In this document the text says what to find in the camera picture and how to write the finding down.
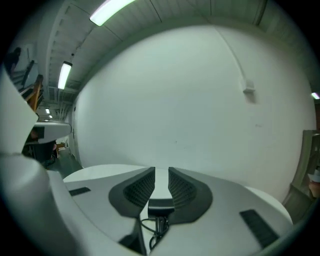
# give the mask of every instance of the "cable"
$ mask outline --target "cable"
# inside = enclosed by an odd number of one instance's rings
[[[153,219],[149,219],[149,218],[145,218],[143,220],[141,220],[141,226],[144,227],[146,230],[149,230],[155,234],[160,234],[158,231],[153,230],[152,228],[146,226],[145,224],[143,224],[144,221],[153,221]]]
[[[167,218],[165,218],[165,230],[163,232],[158,232],[156,230],[153,230],[152,228],[146,226],[143,224],[144,221],[154,221],[153,219],[145,218],[141,220],[141,226],[143,226],[145,229],[153,232],[153,236],[151,237],[149,241],[149,248],[150,251],[155,248],[155,246],[159,243],[159,241],[162,239],[162,237],[166,234],[166,232],[169,230],[169,221]]]

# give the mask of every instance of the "ceiling light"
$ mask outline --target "ceiling light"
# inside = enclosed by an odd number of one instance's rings
[[[63,90],[65,88],[71,67],[72,67],[71,63],[66,61],[63,62],[61,72],[60,72],[60,77],[59,77],[59,83],[58,83],[59,89]]]
[[[98,26],[101,26],[115,13],[133,1],[134,0],[106,0],[95,10],[91,15],[90,20]]]
[[[319,100],[319,99],[320,99],[319,95],[318,95],[317,93],[315,93],[315,92],[311,93],[311,95],[312,95],[312,97],[314,97],[316,100]]]

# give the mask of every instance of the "white platform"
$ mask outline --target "white platform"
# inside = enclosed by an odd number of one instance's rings
[[[64,178],[64,182],[77,182],[77,181],[85,181],[85,180],[94,180],[104,177],[109,177],[113,175],[123,174],[127,172],[131,172],[140,168],[145,168],[146,166],[138,166],[138,165],[127,165],[127,164],[103,164],[103,165],[96,165],[87,167],[81,170],[78,170],[66,178]],[[168,170],[167,169],[155,169],[155,189],[150,198],[152,199],[165,199],[165,198],[172,198],[169,190],[168,190]],[[252,187],[246,187],[252,193],[259,196],[262,200],[273,206],[277,209],[286,219],[292,223],[289,213],[285,209],[285,207],[277,201],[271,195]],[[140,219],[147,219],[148,218],[148,204],[144,207],[140,214]],[[146,221],[145,224],[149,226],[151,229],[155,228],[155,223],[153,221]],[[149,240],[152,237],[153,233],[146,230],[145,228],[142,229],[143,237],[144,237],[144,244],[147,252],[149,253]]]

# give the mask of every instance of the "white curved surface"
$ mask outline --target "white curved surface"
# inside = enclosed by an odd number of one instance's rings
[[[34,127],[44,128],[44,137],[38,139],[40,144],[55,141],[56,139],[63,138],[72,132],[71,125],[64,122],[37,121]]]
[[[291,224],[293,224],[289,212],[277,199],[275,199],[273,196],[259,189],[249,187],[249,186],[246,186],[246,188],[250,190],[252,193],[256,194],[258,197],[260,197],[262,200],[267,202],[269,205],[276,208],[280,213],[282,213],[290,221]]]
[[[95,226],[91,220],[79,210],[79,206],[68,194],[68,189],[56,171],[48,171],[56,205],[65,224],[76,240],[82,245],[84,256],[125,255],[136,256],[134,251],[116,243],[108,235]]]
[[[131,172],[140,168],[145,168],[146,166],[140,165],[128,165],[128,164],[102,164],[102,165],[95,165],[90,166],[81,170],[78,170],[69,176],[65,177],[63,181],[67,182],[77,182],[77,181],[85,181],[85,180],[93,180],[99,179],[104,177],[109,177],[118,174],[124,174],[127,172]],[[155,168],[155,188],[150,198],[157,199],[157,198],[172,198],[169,190],[168,190],[168,182],[169,182],[169,173],[167,169],[160,169]],[[262,200],[273,206],[277,209],[280,213],[282,213],[286,219],[292,223],[289,213],[285,209],[285,207],[274,197],[271,195],[252,187],[247,187],[252,193],[256,194]],[[148,204],[145,205],[144,209],[140,214],[140,219],[147,219],[148,218]],[[145,224],[154,229],[155,223],[153,221],[146,221]],[[147,253],[150,252],[149,250],[149,240],[152,237],[153,233],[146,230],[145,228],[142,229],[143,237],[144,237],[144,244],[147,250]]]

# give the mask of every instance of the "gray panel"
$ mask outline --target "gray panel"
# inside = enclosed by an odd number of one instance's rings
[[[67,182],[68,190],[87,187],[91,191],[72,199],[86,217],[112,240],[119,242],[133,232],[135,218],[121,216],[109,202],[109,192],[117,184],[143,173],[149,168],[114,175],[111,177]]]
[[[176,168],[212,191],[210,208],[195,222],[170,226],[152,255],[170,255],[173,248],[180,255],[248,256],[261,246],[240,216],[255,210],[276,232],[284,235],[292,224],[275,208],[240,184],[197,172]]]

